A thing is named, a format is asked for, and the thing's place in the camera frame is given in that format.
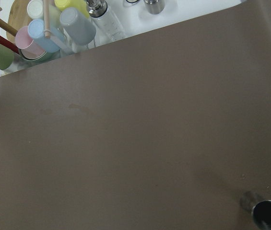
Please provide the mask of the steel jigger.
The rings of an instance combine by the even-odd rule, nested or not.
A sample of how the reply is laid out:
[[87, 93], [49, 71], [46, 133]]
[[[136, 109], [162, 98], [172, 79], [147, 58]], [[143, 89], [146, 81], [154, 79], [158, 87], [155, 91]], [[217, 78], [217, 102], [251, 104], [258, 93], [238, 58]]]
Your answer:
[[271, 230], [271, 200], [253, 191], [244, 192], [239, 200], [240, 206], [251, 214], [254, 224], [260, 230]]

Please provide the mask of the clear pump bottle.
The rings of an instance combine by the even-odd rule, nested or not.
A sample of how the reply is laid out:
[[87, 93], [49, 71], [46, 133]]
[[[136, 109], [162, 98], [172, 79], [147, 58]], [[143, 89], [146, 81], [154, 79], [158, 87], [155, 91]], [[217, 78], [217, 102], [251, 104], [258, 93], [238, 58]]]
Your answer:
[[86, 0], [87, 11], [96, 26], [111, 42], [125, 39], [125, 30], [106, 0]]

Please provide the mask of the grey plastic cup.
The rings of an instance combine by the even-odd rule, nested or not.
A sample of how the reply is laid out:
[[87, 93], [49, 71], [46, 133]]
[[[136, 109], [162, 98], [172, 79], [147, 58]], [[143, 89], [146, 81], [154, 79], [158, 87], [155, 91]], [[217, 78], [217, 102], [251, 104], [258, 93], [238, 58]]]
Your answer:
[[96, 27], [76, 8], [65, 9], [59, 20], [75, 44], [84, 46], [94, 40]]

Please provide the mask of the blue plastic cup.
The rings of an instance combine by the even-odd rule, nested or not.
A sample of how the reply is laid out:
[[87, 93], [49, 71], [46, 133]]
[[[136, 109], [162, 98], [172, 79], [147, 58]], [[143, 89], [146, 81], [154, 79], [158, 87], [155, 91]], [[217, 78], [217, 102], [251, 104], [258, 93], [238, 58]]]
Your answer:
[[45, 37], [44, 20], [32, 20], [28, 25], [28, 34], [46, 52], [55, 53], [60, 50], [58, 45], [56, 45], [51, 39]]

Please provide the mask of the steel shaker cup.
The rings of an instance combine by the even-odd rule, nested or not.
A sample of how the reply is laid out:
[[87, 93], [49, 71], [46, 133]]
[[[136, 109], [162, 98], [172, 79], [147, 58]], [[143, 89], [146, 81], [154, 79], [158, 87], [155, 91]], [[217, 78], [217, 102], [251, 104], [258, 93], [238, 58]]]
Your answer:
[[146, 7], [146, 10], [150, 14], [159, 14], [165, 8], [164, 0], [144, 0], [143, 2]]

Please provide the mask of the yellow plastic cup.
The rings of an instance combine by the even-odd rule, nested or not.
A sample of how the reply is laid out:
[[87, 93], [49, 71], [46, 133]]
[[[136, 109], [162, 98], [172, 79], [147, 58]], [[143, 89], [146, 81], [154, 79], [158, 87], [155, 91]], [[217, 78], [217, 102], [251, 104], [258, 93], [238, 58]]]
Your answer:
[[76, 8], [86, 18], [89, 18], [89, 12], [86, 9], [85, 0], [54, 0], [55, 6], [62, 12], [67, 8]]

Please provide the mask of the pink plastic cup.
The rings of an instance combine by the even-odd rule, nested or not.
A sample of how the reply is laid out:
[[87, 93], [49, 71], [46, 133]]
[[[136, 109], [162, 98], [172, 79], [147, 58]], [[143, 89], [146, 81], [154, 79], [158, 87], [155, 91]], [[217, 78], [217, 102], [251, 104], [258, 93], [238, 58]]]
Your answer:
[[45, 50], [29, 36], [28, 26], [18, 30], [15, 44], [27, 59], [36, 59], [45, 53]]

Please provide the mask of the cup rack with cups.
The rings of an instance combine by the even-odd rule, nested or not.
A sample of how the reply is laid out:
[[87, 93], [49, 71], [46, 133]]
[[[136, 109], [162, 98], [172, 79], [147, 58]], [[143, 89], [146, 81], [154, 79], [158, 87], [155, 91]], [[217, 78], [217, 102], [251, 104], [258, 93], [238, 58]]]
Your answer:
[[0, 19], [0, 27], [14, 36], [0, 36], [0, 70], [16, 72], [61, 55], [88, 49], [96, 28], [83, 0], [30, 0], [28, 25], [19, 29]]

